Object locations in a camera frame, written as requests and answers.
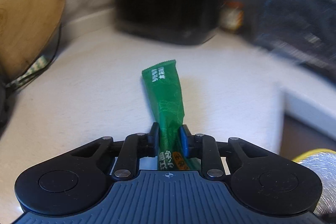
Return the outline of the striped dish cloth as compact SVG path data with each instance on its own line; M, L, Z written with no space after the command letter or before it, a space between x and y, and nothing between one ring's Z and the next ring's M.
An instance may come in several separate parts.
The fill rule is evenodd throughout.
M44 69L47 65L47 59L45 55L41 55L30 67L29 69L17 79L11 81L6 85L7 88L20 88L24 84L28 83L29 80L32 80L37 73Z

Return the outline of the glass sauce jar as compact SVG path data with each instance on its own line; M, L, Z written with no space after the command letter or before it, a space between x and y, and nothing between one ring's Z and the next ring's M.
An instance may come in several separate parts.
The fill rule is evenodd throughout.
M220 27L228 32L238 32L244 22L244 6L239 1L225 1L220 10Z

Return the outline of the plastic wrapped black appliance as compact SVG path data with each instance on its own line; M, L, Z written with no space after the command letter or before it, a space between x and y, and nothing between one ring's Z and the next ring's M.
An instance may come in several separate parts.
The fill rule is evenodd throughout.
M335 81L335 0L246 0L251 42Z

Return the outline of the dark blue rice cooker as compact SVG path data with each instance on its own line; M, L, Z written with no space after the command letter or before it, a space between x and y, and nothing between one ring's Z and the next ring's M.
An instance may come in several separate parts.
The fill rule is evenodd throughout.
M0 99L0 130L3 134L10 118L10 97L11 90L5 83L5 78L1 75L1 99Z

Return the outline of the long green wrapper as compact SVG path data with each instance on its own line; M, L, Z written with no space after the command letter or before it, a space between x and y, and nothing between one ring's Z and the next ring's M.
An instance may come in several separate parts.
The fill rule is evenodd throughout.
M178 129L185 117L176 61L169 60L142 71L142 79L155 122L159 124L159 170L199 170L200 160L182 152Z

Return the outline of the silver yellow scouring pad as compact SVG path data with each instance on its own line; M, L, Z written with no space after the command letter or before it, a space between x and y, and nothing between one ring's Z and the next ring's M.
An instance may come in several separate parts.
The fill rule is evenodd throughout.
M318 148L293 159L315 172L322 182L322 194L315 208L319 217L335 217L335 151Z

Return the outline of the round wooden cutting board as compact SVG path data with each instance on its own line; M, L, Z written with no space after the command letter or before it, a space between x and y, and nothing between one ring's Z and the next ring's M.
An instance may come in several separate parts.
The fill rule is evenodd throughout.
M1 0L1 73L21 76L60 24L66 0Z

